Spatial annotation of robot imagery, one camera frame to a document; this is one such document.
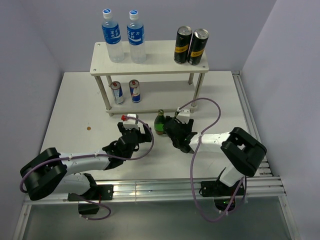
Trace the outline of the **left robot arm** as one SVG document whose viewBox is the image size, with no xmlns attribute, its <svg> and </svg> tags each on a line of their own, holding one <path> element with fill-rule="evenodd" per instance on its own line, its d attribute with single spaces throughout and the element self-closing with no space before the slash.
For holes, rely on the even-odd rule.
<svg viewBox="0 0 320 240">
<path fill-rule="evenodd" d="M 44 199 L 52 193 L 68 193 L 76 201 L 97 200 L 102 195 L 89 171 L 107 171 L 133 160 L 142 143 L 154 144 L 151 128 L 143 124 L 144 133 L 135 125 L 117 124 L 121 137 L 89 154 L 64 154 L 50 147 L 21 170 L 19 188 L 30 200 Z"/>
</svg>

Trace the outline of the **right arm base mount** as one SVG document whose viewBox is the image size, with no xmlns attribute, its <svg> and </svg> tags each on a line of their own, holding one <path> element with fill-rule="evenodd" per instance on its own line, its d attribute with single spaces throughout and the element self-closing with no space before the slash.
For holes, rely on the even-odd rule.
<svg viewBox="0 0 320 240">
<path fill-rule="evenodd" d="M 219 211 L 225 211 L 234 193 L 236 193 L 235 196 L 243 196 L 246 193 L 245 185 L 241 180 L 232 187 L 226 186 L 219 180 L 201 181 L 200 185 L 199 194 L 204 198 L 213 197 L 214 205 Z"/>
</svg>

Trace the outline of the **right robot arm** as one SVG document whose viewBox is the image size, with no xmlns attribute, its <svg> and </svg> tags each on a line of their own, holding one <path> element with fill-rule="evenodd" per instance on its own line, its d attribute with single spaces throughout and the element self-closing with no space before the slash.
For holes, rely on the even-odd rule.
<svg viewBox="0 0 320 240">
<path fill-rule="evenodd" d="M 185 154 L 223 153 L 230 164 L 218 177 L 217 191 L 229 194 L 243 177 L 254 177 L 267 148 L 241 127 L 225 133 L 200 133 L 192 131 L 194 120 L 187 123 L 176 117 L 165 117 L 163 130 L 172 145 Z"/>
</svg>

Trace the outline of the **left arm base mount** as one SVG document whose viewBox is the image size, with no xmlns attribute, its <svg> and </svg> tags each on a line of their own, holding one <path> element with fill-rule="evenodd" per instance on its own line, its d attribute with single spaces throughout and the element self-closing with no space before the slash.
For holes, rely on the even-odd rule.
<svg viewBox="0 0 320 240">
<path fill-rule="evenodd" d="M 113 199 L 114 186 L 112 184 L 96 185 L 86 193 L 80 195 L 69 193 L 68 202 L 78 202 L 78 213 L 80 217 L 91 221 L 104 220 L 111 215 L 111 209 L 103 203 Z M 107 215 L 103 217 L 94 217 L 100 209 L 106 209 Z"/>
</svg>

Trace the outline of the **blue-label water bottle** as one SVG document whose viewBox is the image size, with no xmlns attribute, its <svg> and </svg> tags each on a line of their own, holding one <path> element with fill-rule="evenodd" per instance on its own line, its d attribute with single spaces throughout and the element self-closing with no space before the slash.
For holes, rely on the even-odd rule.
<svg viewBox="0 0 320 240">
<path fill-rule="evenodd" d="M 109 59 L 114 63 L 119 63 L 125 58 L 119 23 L 114 19 L 110 8 L 105 8 L 102 14 L 103 22 L 101 28 Z"/>
<path fill-rule="evenodd" d="M 130 48 L 131 60 L 136 64 L 146 61 L 145 30 L 137 10 L 129 11 L 129 23 L 127 24 L 127 38 Z"/>
</svg>

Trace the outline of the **silver energy can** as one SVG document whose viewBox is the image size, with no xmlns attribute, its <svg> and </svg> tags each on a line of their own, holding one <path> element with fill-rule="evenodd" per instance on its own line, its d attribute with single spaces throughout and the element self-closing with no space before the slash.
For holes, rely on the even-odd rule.
<svg viewBox="0 0 320 240">
<path fill-rule="evenodd" d="M 140 83 L 136 79 L 132 79 L 129 82 L 129 90 L 131 95 L 131 100 L 133 103 L 139 103 L 141 101 L 141 91 Z"/>
<path fill-rule="evenodd" d="M 117 105 L 121 105 L 124 103 L 125 99 L 123 96 L 122 86 L 120 82 L 113 81 L 110 85 L 114 101 Z"/>
</svg>

